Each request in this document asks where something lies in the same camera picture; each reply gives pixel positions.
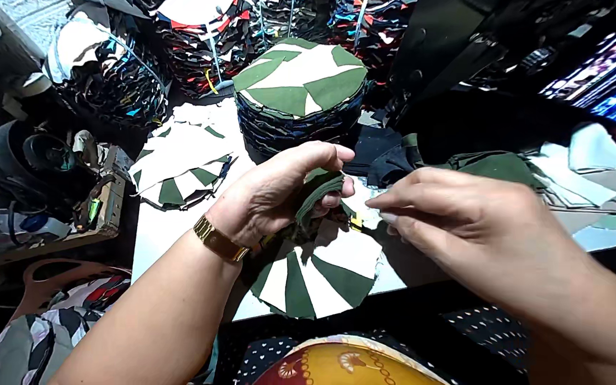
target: fingernail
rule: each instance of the fingernail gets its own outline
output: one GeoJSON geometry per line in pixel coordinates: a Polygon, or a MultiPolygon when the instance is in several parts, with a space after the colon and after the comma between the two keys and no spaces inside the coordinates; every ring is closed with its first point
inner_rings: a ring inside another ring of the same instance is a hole
{"type": "Polygon", "coordinates": [[[384,222],[389,223],[390,225],[392,225],[398,219],[398,215],[391,214],[390,212],[380,212],[379,215],[384,222]]]}

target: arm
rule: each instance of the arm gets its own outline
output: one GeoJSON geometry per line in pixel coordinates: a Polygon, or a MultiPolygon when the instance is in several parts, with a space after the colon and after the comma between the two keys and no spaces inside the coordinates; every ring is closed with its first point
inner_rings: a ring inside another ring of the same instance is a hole
{"type": "Polygon", "coordinates": [[[616,384],[616,276],[528,188],[421,169],[368,205],[459,282],[524,320],[535,343],[532,383],[616,384]]]}
{"type": "MultiPolygon", "coordinates": [[[[253,246],[292,222],[292,193],[309,171],[341,170],[353,156],[345,147],[319,142],[279,153],[230,186],[206,217],[237,245],[253,246]]],[[[326,214],[342,195],[354,193],[353,180],[345,179],[342,193],[324,197],[313,215],[326,214]]],[[[185,383],[210,353],[241,266],[187,231],[87,333],[50,383],[185,383]]]]}

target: finger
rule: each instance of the finger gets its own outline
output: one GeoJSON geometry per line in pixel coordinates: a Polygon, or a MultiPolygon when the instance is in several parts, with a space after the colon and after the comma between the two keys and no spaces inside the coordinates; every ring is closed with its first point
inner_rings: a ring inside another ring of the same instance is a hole
{"type": "Polygon", "coordinates": [[[313,207],[313,210],[310,213],[310,217],[311,218],[320,218],[321,216],[325,216],[327,215],[327,213],[329,212],[329,207],[322,207],[318,204],[315,204],[315,207],[313,207]]]}
{"type": "Polygon", "coordinates": [[[444,186],[465,186],[476,181],[475,175],[460,171],[423,167],[409,173],[394,184],[394,187],[412,186],[414,184],[440,184],[444,186]]]}
{"type": "Polygon", "coordinates": [[[286,150],[302,173],[309,173],[317,168],[327,171],[341,171],[344,162],[355,157],[355,153],[344,146],[325,142],[307,142],[293,149],[286,150]]]}
{"type": "Polygon", "coordinates": [[[396,230],[396,228],[391,225],[387,226],[387,234],[389,234],[390,236],[400,236],[398,230],[396,230]]]}
{"type": "Polygon", "coordinates": [[[344,185],[342,186],[342,197],[348,198],[355,195],[355,187],[351,177],[344,177],[344,185]]]}
{"type": "Polygon", "coordinates": [[[410,216],[382,212],[382,219],[394,226],[396,231],[411,245],[436,260],[444,261],[452,250],[462,242],[455,235],[410,216]]]}
{"type": "Polygon", "coordinates": [[[322,199],[319,201],[319,204],[322,207],[334,208],[334,207],[337,207],[341,201],[342,201],[341,194],[339,194],[338,191],[332,191],[332,192],[328,192],[327,195],[322,197],[322,199]]]}
{"type": "Polygon", "coordinates": [[[472,197],[474,196],[466,193],[466,188],[414,184],[390,188],[384,194],[366,201],[365,205],[380,210],[413,207],[427,214],[475,221],[481,214],[481,205],[472,204],[472,197]]]}

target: left hand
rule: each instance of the left hand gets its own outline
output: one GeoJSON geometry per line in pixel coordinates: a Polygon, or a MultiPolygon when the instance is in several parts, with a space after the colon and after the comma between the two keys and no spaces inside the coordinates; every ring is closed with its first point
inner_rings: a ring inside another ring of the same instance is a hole
{"type": "MultiPolygon", "coordinates": [[[[341,171],[355,153],[338,144],[308,142],[278,153],[232,184],[208,210],[211,224],[239,246],[252,247],[261,237],[276,233],[294,221],[292,197],[306,175],[318,168],[341,171]]],[[[331,192],[318,201],[312,217],[337,207],[341,197],[355,194],[353,179],[346,177],[341,193],[331,192]]]]}

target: right hand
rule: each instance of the right hand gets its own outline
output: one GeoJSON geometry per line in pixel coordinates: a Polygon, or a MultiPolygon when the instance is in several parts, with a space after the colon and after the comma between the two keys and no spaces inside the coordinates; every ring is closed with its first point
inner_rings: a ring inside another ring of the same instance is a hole
{"type": "Polygon", "coordinates": [[[366,204],[459,282],[518,317],[557,317],[602,268],[523,184],[423,168],[366,204]]]}

